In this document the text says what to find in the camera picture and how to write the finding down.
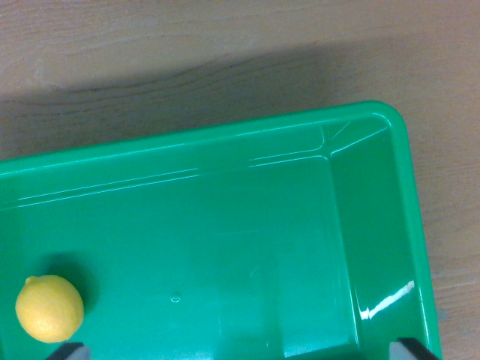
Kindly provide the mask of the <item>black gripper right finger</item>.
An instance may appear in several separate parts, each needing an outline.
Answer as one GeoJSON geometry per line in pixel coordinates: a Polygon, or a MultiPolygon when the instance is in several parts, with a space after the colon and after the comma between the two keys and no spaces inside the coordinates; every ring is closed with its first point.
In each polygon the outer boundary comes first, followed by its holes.
{"type": "Polygon", "coordinates": [[[414,337],[402,337],[391,342],[389,360],[439,360],[426,346],[414,337]]]}

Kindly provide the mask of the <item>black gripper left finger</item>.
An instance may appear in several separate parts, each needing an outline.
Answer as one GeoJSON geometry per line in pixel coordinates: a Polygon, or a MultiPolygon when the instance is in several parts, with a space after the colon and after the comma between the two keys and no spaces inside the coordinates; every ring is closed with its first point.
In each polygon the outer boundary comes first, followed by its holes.
{"type": "Polygon", "coordinates": [[[82,342],[66,342],[51,353],[46,360],[91,360],[91,350],[82,342]]]}

